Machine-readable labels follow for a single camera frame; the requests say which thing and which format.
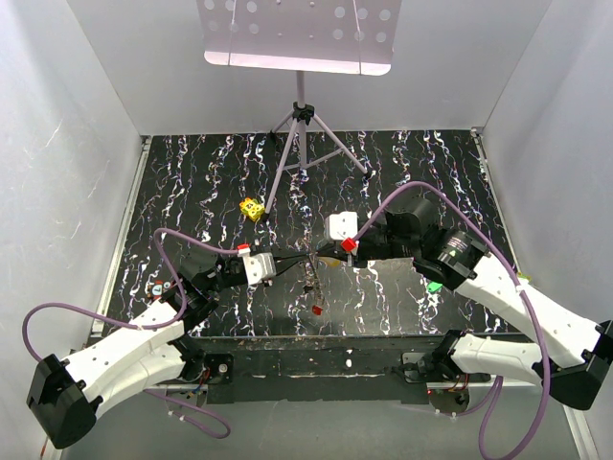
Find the white wall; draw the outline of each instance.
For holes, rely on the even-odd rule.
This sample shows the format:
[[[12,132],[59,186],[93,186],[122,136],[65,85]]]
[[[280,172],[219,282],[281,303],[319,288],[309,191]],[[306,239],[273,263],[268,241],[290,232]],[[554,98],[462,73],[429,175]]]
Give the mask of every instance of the white wall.
[[[613,4],[554,0],[493,111],[485,147],[522,270],[559,303],[613,319]],[[613,376],[587,420],[613,458]]]
[[[26,312],[98,304],[140,138],[65,1],[0,0],[0,458],[38,458],[26,406]],[[79,347],[90,321],[43,312],[40,354]]]
[[[68,0],[141,134],[270,129],[294,75],[205,62],[195,1]],[[550,3],[404,0],[392,71],[309,74],[307,100],[334,129],[483,126]]]

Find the red block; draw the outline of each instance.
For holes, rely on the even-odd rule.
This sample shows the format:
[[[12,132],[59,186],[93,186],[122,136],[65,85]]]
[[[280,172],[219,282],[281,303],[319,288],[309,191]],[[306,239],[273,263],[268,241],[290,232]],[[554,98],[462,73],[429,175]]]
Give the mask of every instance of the red block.
[[[346,240],[341,242],[341,247],[345,249],[346,252],[352,252],[357,247],[357,242],[355,242],[351,238],[347,238]]]

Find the metal stand leg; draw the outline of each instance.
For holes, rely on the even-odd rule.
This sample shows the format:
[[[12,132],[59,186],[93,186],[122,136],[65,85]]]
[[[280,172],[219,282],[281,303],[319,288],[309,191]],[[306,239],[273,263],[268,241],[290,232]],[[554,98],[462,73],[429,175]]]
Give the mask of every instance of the metal stand leg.
[[[294,114],[294,110],[290,110],[287,115],[284,116],[284,118],[279,122],[278,125],[276,125],[273,129],[272,129],[272,133],[275,134],[279,129],[281,129],[281,127],[287,123],[287,120],[289,120],[291,118],[291,116]]]
[[[322,129],[324,130],[324,132],[329,136],[329,138],[334,141],[334,144],[336,144],[336,146],[341,149],[343,151],[343,153],[345,153],[345,155],[347,155],[347,157],[354,163],[354,165],[360,170],[362,171],[362,173],[364,174],[368,174],[368,170],[366,168],[364,168],[362,166],[362,164],[358,161],[357,158],[355,158],[355,155],[353,155],[349,149],[347,149],[347,147],[345,147],[345,144],[343,144],[341,142],[341,140],[336,137],[336,134],[334,134],[332,132],[332,130],[322,121],[321,118],[319,118],[319,116],[317,114],[315,114],[313,116],[313,120],[315,120],[315,123],[317,123],[317,125],[319,125],[320,127],[322,127]]]
[[[266,208],[262,220],[267,220],[270,215],[270,211],[272,210],[272,204],[275,201],[275,195],[277,194],[277,189],[279,188],[279,182],[281,180],[281,175],[284,171],[292,170],[295,168],[302,168],[306,170],[311,166],[318,165],[333,156],[344,153],[353,163],[354,165],[364,174],[367,178],[371,177],[372,172],[369,172],[362,164],[358,161],[358,159],[353,155],[349,149],[341,142],[341,140],[332,132],[332,130],[322,121],[321,118],[314,112],[312,106],[307,107],[305,102],[305,72],[297,71],[296,72],[296,87],[298,89],[298,101],[294,103],[294,109],[290,110],[287,115],[279,122],[278,125],[274,127],[270,132],[272,134],[276,133],[281,127],[287,123],[290,118],[293,118],[291,123],[291,127],[289,129],[289,135],[287,137],[287,142],[285,142],[284,153],[281,157],[281,162],[277,167],[277,174],[275,175],[275,181],[272,184],[272,190],[270,191],[270,196],[266,201]],[[311,117],[324,130],[324,132],[328,135],[328,137],[334,141],[337,150],[324,155],[320,158],[313,160],[312,162],[307,162],[307,122],[308,117]],[[300,147],[300,162],[295,165],[286,166],[285,162],[287,161],[287,156],[289,155],[289,151],[291,150],[291,145],[294,141],[294,137],[296,136],[296,131],[298,131],[298,145]]]
[[[298,89],[298,106],[305,106],[305,72],[296,72],[296,88]],[[298,124],[298,142],[300,146],[300,167],[307,168],[307,123],[303,120]]]
[[[291,128],[289,129],[289,134],[287,135],[287,142],[285,142],[284,154],[281,156],[281,161],[279,162],[279,167],[277,168],[277,174],[275,175],[275,181],[272,183],[272,190],[270,191],[268,201],[266,202],[266,209],[262,217],[263,220],[267,220],[268,216],[270,215],[272,203],[275,201],[275,195],[277,194],[277,189],[279,188],[279,181],[281,181],[281,175],[284,173],[285,162],[287,161],[287,156],[289,155],[291,145],[294,142],[297,127],[298,121],[294,119],[294,121],[291,122]]]

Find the yellow cube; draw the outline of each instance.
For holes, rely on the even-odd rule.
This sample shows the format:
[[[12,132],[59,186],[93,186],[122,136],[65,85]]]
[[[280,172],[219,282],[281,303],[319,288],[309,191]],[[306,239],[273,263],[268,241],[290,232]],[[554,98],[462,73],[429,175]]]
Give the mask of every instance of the yellow cube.
[[[254,222],[257,222],[264,214],[265,208],[255,199],[245,198],[240,203],[240,211]]]

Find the black speckled tabletop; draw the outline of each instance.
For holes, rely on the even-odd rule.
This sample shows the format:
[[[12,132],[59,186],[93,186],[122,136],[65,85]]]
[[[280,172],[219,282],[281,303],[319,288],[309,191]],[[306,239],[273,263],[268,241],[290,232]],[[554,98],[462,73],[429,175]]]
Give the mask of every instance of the black speckled tabletop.
[[[282,178],[270,221],[254,224],[238,204],[247,196],[264,203],[272,186],[279,147],[264,134],[156,136],[113,288],[108,315],[127,320],[147,307],[147,288],[170,275],[152,244],[161,226],[222,247],[259,242],[306,250],[324,240],[324,219],[356,211],[364,220],[394,188],[410,180],[442,190],[510,259],[499,212],[468,131],[340,132],[351,151],[375,170],[369,181],[342,155],[307,172]],[[280,143],[286,137],[280,136]],[[311,134],[309,155],[335,149]],[[296,143],[288,164],[299,154]],[[458,217],[440,205],[441,224]],[[187,245],[171,238],[165,247],[180,263]],[[221,293],[220,307],[196,335],[399,335],[444,334],[448,329],[507,332],[504,320],[428,282],[408,260],[370,263],[368,268],[318,266],[324,311],[313,314],[304,293],[305,271],[294,266],[272,287],[237,287]]]

